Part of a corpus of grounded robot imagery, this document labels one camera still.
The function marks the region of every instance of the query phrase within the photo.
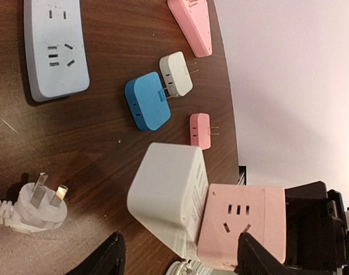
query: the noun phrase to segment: white plug adapter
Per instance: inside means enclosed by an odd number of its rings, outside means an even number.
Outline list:
[[[192,90],[193,84],[183,52],[162,57],[159,67],[171,97],[185,96]]]
[[[41,173],[36,183],[25,184],[14,206],[0,201],[0,224],[26,234],[60,227],[68,213],[64,202],[68,188],[59,186],[55,192],[44,186],[46,179]]]
[[[25,46],[37,102],[88,89],[79,0],[25,0]]]
[[[161,242],[198,261],[208,177],[200,147],[152,143],[128,194],[128,209]]]

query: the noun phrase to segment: power plug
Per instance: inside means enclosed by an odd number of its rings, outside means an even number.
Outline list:
[[[210,116],[207,113],[193,113],[190,117],[190,140],[192,146],[199,146],[203,150],[211,147],[211,136],[219,135],[211,133],[212,128],[218,126],[210,126]]]
[[[80,0],[25,0],[25,48],[35,101],[88,89]]]
[[[141,131],[156,131],[170,119],[169,105],[156,72],[130,80],[125,86],[125,98]]]
[[[128,210],[178,256],[198,261],[207,189],[200,147],[152,143],[130,187]]]
[[[46,180],[47,175],[40,173],[36,183],[25,184],[14,206],[0,201],[0,224],[26,234],[60,227],[68,213],[64,202],[68,188],[59,186],[55,192],[44,186]]]
[[[197,255],[205,266],[234,271],[241,233],[250,233],[280,263],[286,255],[285,190],[211,184]]]
[[[183,52],[162,57],[159,67],[171,97],[185,96],[192,90],[193,84]]]

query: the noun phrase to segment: pink power strip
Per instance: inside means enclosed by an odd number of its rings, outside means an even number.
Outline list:
[[[213,46],[207,0],[168,0],[168,6],[195,56],[211,56]]]
[[[282,264],[286,256],[285,190],[211,184],[197,256],[208,267],[234,271],[238,239],[250,233]]]

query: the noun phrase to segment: dark wood surface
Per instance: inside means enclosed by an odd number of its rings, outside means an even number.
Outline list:
[[[126,274],[163,274],[175,255],[130,216],[126,195],[151,142],[189,144],[189,116],[211,115],[219,136],[204,152],[210,182],[236,183],[235,122],[213,0],[214,54],[196,59],[164,0],[82,0],[91,86],[68,99],[31,100],[23,41],[23,1],[0,0],[0,198],[16,200],[39,172],[69,188],[60,229],[35,235],[0,226],[0,274],[64,274],[114,231],[127,245]],[[132,78],[159,72],[160,57],[182,50],[197,62],[194,89],[169,101],[171,120],[140,132],[124,98]]]

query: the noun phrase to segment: white power strip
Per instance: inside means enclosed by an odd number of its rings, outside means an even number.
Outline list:
[[[25,0],[25,46],[32,97],[41,102],[88,89],[79,0]]]
[[[200,147],[153,143],[128,194],[128,209],[161,242],[197,261],[208,177]]]

